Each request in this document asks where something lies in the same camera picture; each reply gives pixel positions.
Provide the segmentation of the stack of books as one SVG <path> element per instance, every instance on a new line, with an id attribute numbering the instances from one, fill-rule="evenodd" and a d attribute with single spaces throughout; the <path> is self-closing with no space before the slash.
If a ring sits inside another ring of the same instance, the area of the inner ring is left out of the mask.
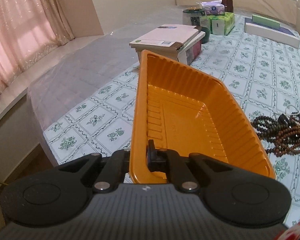
<path id="1" fill-rule="evenodd" d="M 202 49 L 202 39 L 205 37 L 205 32 L 200 31 L 193 39 L 181 44 L 180 42 L 171 42 L 170 46 L 150 45 L 150 44 L 131 44 L 130 47 L 135 49 L 141 61 L 141 52 L 149 50 L 156 54 L 168 57 L 183 64 L 190 65 L 200 54 Z"/>

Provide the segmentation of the purple tissue pack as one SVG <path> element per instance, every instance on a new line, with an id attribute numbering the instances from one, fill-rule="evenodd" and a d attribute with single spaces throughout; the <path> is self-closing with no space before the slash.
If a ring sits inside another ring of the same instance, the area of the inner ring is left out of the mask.
<path id="1" fill-rule="evenodd" d="M 214 0 L 210 2 L 200 2 L 200 5 L 204 9 L 207 15 L 224 15 L 225 6 L 222 4 L 222 0 Z"/>

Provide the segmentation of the dark brown box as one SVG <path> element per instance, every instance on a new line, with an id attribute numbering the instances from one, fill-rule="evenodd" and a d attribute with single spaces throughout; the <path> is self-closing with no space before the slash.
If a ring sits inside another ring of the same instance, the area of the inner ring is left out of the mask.
<path id="1" fill-rule="evenodd" d="M 221 0 L 221 4 L 224 5 L 225 12 L 234 12 L 233 0 Z"/>

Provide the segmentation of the green slim box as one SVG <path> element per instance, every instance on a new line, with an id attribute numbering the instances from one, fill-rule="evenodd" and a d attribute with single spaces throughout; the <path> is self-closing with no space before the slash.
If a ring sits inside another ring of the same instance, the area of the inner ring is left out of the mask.
<path id="1" fill-rule="evenodd" d="M 274 19 L 271 19 L 271 18 L 261 16 L 261 15 L 252 15 L 251 20 L 254 24 L 264 25 L 268 28 L 273 28 L 273 29 L 280 28 L 280 22 L 278 22 Z"/>

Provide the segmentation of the orange plastic tray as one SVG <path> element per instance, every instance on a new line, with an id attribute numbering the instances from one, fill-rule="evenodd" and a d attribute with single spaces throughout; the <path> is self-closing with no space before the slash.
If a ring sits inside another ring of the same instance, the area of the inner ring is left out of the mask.
<path id="1" fill-rule="evenodd" d="M 250 121 L 217 78 L 148 50 L 141 53 L 130 150 L 134 183 L 162 184 L 148 168 L 147 145 L 201 153 L 244 170 L 275 178 Z"/>

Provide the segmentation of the black oblong pendant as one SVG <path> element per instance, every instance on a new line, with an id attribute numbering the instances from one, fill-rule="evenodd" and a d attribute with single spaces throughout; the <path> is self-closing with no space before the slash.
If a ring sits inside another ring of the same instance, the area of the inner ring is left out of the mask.
<path id="1" fill-rule="evenodd" d="M 289 119 L 287 118 L 287 116 L 285 114 L 281 114 L 278 117 L 277 122 L 279 124 L 281 124 L 282 126 L 289 127 Z"/>

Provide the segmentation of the white flat box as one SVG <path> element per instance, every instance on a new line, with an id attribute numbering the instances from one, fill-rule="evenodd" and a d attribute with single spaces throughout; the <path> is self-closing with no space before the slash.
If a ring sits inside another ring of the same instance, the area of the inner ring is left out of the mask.
<path id="1" fill-rule="evenodd" d="M 253 23 L 251 18 L 246 17 L 244 19 L 244 31 L 250 35 L 268 38 L 294 48 L 299 49 L 300 47 L 300 38 L 284 27 L 279 27 L 279 30 L 277 30 L 258 23 Z"/>

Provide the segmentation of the dark green cup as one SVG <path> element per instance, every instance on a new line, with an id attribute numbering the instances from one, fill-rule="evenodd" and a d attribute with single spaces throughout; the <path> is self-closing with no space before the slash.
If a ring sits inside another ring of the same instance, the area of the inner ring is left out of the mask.
<path id="1" fill-rule="evenodd" d="M 201 31 L 205 33 L 205 36 L 201 39 L 202 44 L 209 42 L 210 38 L 210 28 L 201 27 Z"/>

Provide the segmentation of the green tissue pack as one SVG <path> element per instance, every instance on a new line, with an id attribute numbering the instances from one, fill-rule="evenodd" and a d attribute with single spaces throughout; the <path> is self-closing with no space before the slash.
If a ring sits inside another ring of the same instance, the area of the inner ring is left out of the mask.
<path id="1" fill-rule="evenodd" d="M 235 25 L 233 12 L 225 12 L 224 15 L 208 15 L 210 33 L 213 35 L 226 36 L 232 31 Z"/>

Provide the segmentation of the pink curtain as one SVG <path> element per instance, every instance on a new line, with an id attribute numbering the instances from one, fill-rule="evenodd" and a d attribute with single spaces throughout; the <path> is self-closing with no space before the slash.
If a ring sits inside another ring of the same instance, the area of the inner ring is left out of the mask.
<path id="1" fill-rule="evenodd" d="M 39 59 L 73 39 L 59 0 L 0 0 L 0 94 Z"/>

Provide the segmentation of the glass jar green lid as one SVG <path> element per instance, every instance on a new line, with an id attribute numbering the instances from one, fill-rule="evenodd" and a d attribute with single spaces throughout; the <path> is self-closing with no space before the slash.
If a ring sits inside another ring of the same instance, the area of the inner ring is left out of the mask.
<path id="1" fill-rule="evenodd" d="M 190 7 L 183 10 L 183 25 L 209 27 L 209 20 L 205 10 L 200 7 Z"/>

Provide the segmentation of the pink top book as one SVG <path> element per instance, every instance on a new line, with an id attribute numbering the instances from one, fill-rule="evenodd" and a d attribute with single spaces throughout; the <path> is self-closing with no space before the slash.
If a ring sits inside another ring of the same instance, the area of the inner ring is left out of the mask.
<path id="1" fill-rule="evenodd" d="M 132 48 L 164 48 L 178 50 L 198 35 L 205 35 L 201 27 L 183 24 L 164 24 L 131 41 Z"/>

